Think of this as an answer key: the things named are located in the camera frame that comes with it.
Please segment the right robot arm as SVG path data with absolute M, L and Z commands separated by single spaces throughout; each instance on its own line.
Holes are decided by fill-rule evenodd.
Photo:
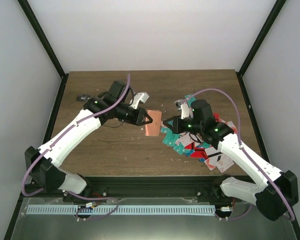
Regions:
M 271 221 L 276 221 L 286 212 L 295 219 L 292 207 L 299 201 L 298 179 L 290 170 L 283 172 L 260 157 L 245 143 L 239 141 L 237 132 L 213 115 L 211 105 L 204 99 L 175 101 L 179 116 L 164 120 L 174 134 L 199 134 L 210 144 L 235 162 L 253 182 L 225 178 L 212 188 L 213 198 L 219 202 L 234 197 L 257 207 Z

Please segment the white floral VIP card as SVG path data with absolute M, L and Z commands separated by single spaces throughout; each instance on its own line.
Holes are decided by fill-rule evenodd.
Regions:
M 191 137 L 189 133 L 186 133 L 185 135 L 181 136 L 179 139 L 179 143 L 182 144 L 184 147 L 191 145 L 192 143 L 194 143 L 194 146 L 198 146 L 200 143 L 197 141 L 194 141 Z

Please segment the pink leather card holder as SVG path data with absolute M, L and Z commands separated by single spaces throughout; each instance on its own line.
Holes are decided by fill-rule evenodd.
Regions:
M 147 110 L 146 112 L 152 118 L 152 123 L 145 125 L 145 136 L 157 137 L 160 134 L 162 112 L 159 110 Z

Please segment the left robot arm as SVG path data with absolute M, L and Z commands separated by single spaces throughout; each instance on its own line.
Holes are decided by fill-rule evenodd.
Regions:
M 122 97 L 115 100 L 108 94 L 103 99 L 90 98 L 75 119 L 54 138 L 38 148 L 30 146 L 25 151 L 25 177 L 31 177 L 42 190 L 62 190 L 74 194 L 81 202 L 87 202 L 92 196 L 90 184 L 83 176 L 62 170 L 63 161 L 80 142 L 108 120 L 118 119 L 135 126 L 152 123 L 147 111 L 139 107 L 148 98 L 146 92 L 137 93 L 129 104 Z

